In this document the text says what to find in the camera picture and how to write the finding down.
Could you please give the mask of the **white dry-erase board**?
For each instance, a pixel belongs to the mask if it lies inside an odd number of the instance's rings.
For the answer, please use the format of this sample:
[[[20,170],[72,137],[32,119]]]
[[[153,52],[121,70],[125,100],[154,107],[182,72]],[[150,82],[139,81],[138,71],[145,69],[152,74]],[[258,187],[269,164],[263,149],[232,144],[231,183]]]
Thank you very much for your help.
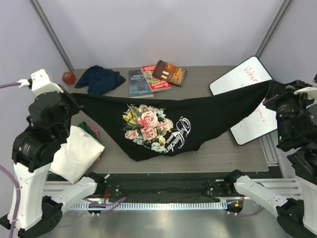
[[[257,138],[277,130],[275,112],[267,109],[260,101],[265,96],[266,81],[272,80],[263,63],[257,56],[251,56],[210,84],[215,95],[244,92],[234,105],[239,112],[247,110],[250,115],[234,125],[230,132],[238,145],[245,145]]]

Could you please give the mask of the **black t shirt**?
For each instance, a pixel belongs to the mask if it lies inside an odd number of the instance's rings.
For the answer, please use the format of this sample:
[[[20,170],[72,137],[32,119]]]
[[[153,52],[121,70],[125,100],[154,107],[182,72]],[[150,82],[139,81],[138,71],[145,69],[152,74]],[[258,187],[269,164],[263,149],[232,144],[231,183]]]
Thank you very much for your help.
[[[197,151],[250,115],[234,102],[244,92],[183,100],[74,93],[83,112],[134,161]]]

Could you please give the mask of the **red cover book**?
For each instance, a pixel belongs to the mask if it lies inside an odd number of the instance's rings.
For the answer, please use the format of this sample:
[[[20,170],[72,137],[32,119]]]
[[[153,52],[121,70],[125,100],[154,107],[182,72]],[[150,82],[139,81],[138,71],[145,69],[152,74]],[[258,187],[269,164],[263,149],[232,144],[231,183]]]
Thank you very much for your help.
[[[165,80],[153,76],[156,65],[141,66],[141,72],[146,79],[146,82],[151,92],[158,92],[171,89],[171,84]]]

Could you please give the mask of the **dark cover paperback book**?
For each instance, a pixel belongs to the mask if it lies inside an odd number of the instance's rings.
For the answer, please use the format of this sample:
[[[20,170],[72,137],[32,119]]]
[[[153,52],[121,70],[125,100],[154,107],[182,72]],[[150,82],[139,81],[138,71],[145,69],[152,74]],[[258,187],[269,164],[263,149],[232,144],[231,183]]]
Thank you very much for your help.
[[[159,60],[152,73],[153,77],[165,80],[172,85],[182,87],[184,79],[187,75],[187,70],[171,63]]]

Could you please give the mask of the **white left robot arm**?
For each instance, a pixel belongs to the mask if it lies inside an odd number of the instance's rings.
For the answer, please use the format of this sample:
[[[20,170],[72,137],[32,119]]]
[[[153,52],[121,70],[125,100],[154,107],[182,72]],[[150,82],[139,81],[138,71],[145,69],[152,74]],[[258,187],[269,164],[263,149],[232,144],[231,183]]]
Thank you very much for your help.
[[[28,110],[28,126],[13,143],[12,206],[0,224],[11,232],[17,229],[20,238],[38,238],[51,232],[79,200],[102,197],[106,186],[103,177],[90,172],[54,196],[43,195],[53,156],[69,137],[71,118],[82,107],[68,92],[54,91],[36,96]]]

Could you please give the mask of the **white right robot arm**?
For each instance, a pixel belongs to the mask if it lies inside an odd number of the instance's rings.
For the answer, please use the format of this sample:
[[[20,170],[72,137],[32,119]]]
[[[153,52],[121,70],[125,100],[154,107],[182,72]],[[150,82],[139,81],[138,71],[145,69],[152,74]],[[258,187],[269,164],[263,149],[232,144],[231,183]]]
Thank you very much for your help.
[[[224,191],[245,196],[268,212],[294,238],[317,236],[317,89],[303,81],[272,81],[263,105],[276,113],[277,148],[287,156],[295,177],[286,187],[260,184],[234,170],[224,178]]]

